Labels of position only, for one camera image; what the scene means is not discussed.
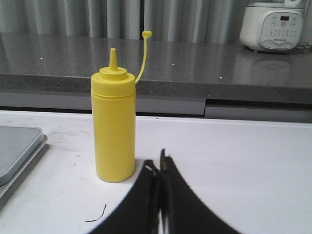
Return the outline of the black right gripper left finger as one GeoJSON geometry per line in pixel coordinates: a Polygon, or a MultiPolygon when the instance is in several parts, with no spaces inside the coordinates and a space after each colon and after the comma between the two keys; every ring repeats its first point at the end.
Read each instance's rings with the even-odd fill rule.
{"type": "Polygon", "coordinates": [[[157,234],[159,227],[160,172],[145,160],[128,194],[115,210],[90,233],[157,234]]]}

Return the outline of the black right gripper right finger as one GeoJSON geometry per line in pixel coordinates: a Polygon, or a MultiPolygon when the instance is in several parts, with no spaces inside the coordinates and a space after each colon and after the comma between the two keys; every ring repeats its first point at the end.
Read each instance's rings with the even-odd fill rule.
{"type": "Polygon", "coordinates": [[[160,153],[160,209],[165,234],[237,234],[193,192],[174,160],[160,153]]]}

